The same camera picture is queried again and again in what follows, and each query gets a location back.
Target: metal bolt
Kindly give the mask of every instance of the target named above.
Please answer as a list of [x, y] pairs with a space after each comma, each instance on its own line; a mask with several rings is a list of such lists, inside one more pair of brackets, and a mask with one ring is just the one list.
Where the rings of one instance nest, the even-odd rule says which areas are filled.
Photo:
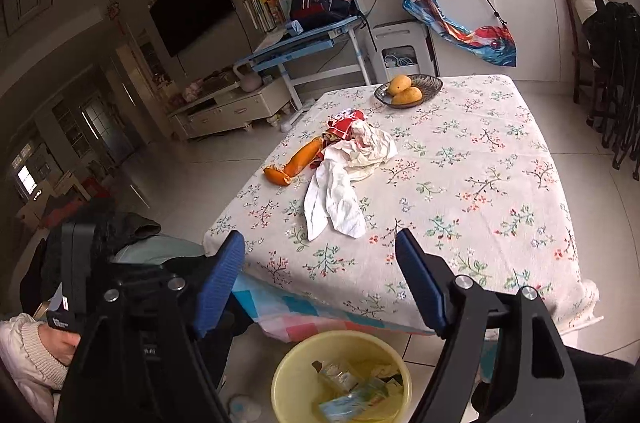
[[531, 286], [525, 286], [522, 288], [522, 296], [527, 300], [535, 300], [538, 296], [538, 292]]
[[458, 275], [456, 277], [456, 285], [460, 286], [460, 288], [462, 289], [471, 289], [471, 286], [473, 286], [473, 284], [473, 279], [467, 275]]
[[110, 289], [105, 292], [104, 299], [107, 302], [115, 302], [116, 300], [118, 300], [119, 296], [120, 292], [117, 289]]
[[180, 291], [187, 285], [187, 282], [182, 277], [174, 277], [166, 284], [171, 291]]

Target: floral tablecloth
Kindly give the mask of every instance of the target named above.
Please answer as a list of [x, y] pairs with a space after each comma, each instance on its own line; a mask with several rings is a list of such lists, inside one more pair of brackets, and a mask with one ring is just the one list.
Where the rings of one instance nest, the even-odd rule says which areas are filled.
[[571, 217], [554, 161], [529, 109], [506, 76], [450, 77], [435, 98], [394, 110], [375, 86], [326, 93], [271, 153], [284, 165], [326, 128], [331, 114], [363, 110], [391, 133], [396, 158], [354, 183], [367, 234], [331, 228], [306, 240], [303, 200], [313, 170], [286, 188], [262, 169], [204, 237], [214, 254], [231, 229], [246, 240], [244, 273], [361, 319], [421, 331], [424, 323], [394, 258], [398, 230], [486, 289], [538, 289], [561, 333], [594, 322], [598, 290], [580, 278]]

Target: black flat screen tv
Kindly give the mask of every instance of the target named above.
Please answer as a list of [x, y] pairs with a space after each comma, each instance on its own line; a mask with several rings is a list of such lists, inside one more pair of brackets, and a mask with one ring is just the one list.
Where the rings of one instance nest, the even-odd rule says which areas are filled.
[[149, 12], [173, 57], [234, 10], [231, 0], [156, 0]]

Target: fruit bowl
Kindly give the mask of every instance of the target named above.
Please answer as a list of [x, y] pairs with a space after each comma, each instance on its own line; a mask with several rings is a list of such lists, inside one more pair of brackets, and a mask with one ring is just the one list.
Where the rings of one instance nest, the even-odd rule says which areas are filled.
[[420, 100], [416, 100], [410, 104], [392, 104], [391, 99], [393, 96], [386, 92], [390, 82], [378, 86], [373, 95], [380, 100], [380, 102], [390, 108], [408, 109], [425, 103], [427, 100], [430, 100], [437, 95], [442, 89], [442, 80], [432, 77], [431, 75], [409, 75], [409, 78], [411, 79], [412, 86], [420, 89], [420, 92], [422, 92], [422, 98]]

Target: white puffer jacket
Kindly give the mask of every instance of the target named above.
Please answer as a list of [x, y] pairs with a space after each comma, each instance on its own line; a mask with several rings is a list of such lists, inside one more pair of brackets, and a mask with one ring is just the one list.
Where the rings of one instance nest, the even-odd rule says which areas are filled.
[[54, 423], [66, 367], [45, 349], [38, 326], [29, 315], [21, 314], [0, 322], [0, 358], [33, 409], [47, 423]]

